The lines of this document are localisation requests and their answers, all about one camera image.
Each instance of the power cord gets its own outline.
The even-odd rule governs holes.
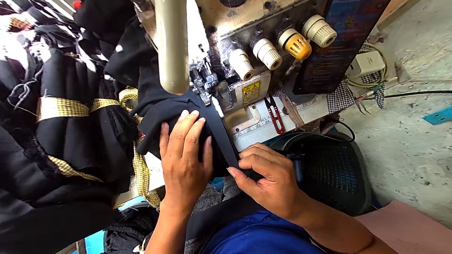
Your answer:
[[[319,133],[315,133],[315,132],[292,132],[292,133],[288,133],[288,134],[286,134],[286,135],[281,136],[280,138],[278,138],[275,142],[273,142],[273,143],[269,146],[269,148],[272,148],[272,146],[273,146],[276,142],[278,142],[280,139],[282,139],[283,137],[290,136],[290,135],[293,135],[293,134],[301,135],[301,134],[305,134],[305,133],[308,133],[308,134],[315,134],[315,135],[318,135],[318,136],[321,136],[321,137],[326,137],[326,138],[329,138],[329,139],[332,139],[332,140],[335,140],[335,141],[339,141],[339,142],[348,142],[348,143],[350,143],[350,142],[355,141],[356,136],[355,136],[355,133],[353,132],[353,130],[350,128],[350,126],[348,126],[347,124],[345,124],[345,123],[343,123],[343,122],[341,122],[341,121],[332,121],[332,122],[340,123],[340,124],[344,125],[344,126],[350,131],[350,133],[352,134],[352,138],[351,138],[350,140],[339,140],[339,139],[335,139],[335,138],[333,138],[333,137],[330,137],[330,136],[327,136],[327,135],[323,135],[323,134],[319,134]]]
[[[419,94],[452,94],[452,90],[419,91],[419,92],[411,92],[411,93],[405,93],[405,94],[392,94],[392,95],[385,95],[385,98],[394,98],[394,97],[419,95]],[[363,100],[371,100],[371,99],[375,99],[375,97],[365,98]]]

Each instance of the blue shirt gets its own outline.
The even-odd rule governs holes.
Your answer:
[[[267,210],[242,217],[219,230],[203,253],[324,254],[311,244],[309,235],[302,227]]]

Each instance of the warning label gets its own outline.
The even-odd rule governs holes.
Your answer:
[[[260,80],[256,83],[252,83],[250,85],[247,85],[246,87],[242,88],[242,95],[243,95],[243,103],[250,103],[259,97],[260,92]]]

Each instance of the concrete floor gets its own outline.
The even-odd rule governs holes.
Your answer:
[[[412,77],[386,94],[452,90],[450,13],[450,0],[421,0],[383,30]],[[384,110],[365,104],[372,115],[353,106],[341,117],[356,132],[379,201],[398,199],[452,229],[452,122],[422,119],[451,106],[452,94],[386,99]]]

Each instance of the pink cloth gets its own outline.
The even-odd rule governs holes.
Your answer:
[[[452,230],[398,200],[356,219],[399,254],[452,254]]]

